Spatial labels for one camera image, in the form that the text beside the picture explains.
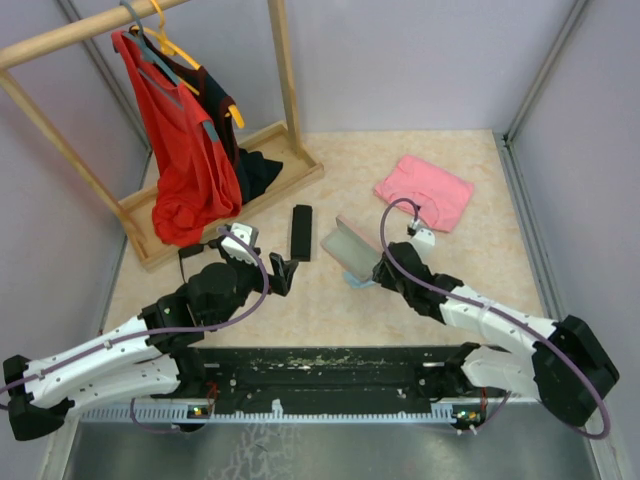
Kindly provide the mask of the black glasses case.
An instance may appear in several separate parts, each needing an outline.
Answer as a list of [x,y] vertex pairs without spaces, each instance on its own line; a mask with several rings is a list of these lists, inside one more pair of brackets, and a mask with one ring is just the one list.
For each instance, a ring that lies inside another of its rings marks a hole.
[[313,209],[309,205],[296,205],[292,212],[290,257],[309,262],[312,254]]

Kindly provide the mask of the pink glasses case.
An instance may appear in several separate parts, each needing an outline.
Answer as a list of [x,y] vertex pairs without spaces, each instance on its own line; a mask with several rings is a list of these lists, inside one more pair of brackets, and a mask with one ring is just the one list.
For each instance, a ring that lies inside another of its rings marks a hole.
[[336,227],[320,242],[322,248],[357,281],[371,281],[382,257],[381,247],[344,215],[335,221]]

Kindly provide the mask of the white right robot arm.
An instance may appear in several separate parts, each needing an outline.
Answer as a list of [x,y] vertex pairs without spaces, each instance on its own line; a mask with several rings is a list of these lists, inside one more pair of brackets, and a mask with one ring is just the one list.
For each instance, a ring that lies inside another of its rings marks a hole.
[[582,427],[620,378],[582,319],[536,317],[492,302],[460,279],[431,272],[410,242],[388,245],[374,280],[401,294],[416,313],[487,340],[454,356],[446,380],[458,395],[478,387],[510,391],[536,399],[565,424]]

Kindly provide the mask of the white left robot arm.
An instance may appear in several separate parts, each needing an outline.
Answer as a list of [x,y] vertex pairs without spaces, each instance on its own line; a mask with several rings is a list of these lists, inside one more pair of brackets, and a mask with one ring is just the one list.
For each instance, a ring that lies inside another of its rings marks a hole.
[[6,359],[3,389],[15,439],[47,436],[68,419],[120,400],[197,397],[208,384],[194,347],[204,328],[233,324],[253,292],[289,293],[297,261],[277,253],[269,260],[273,271],[263,274],[258,265],[224,256],[100,337],[41,360]]

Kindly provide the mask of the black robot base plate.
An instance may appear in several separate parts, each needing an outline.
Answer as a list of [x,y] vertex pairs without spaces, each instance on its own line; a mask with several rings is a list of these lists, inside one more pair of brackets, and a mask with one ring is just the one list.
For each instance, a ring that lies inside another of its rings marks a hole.
[[473,387],[458,368],[462,346],[217,347],[176,356],[177,390],[198,423],[407,421],[476,433],[507,394]]

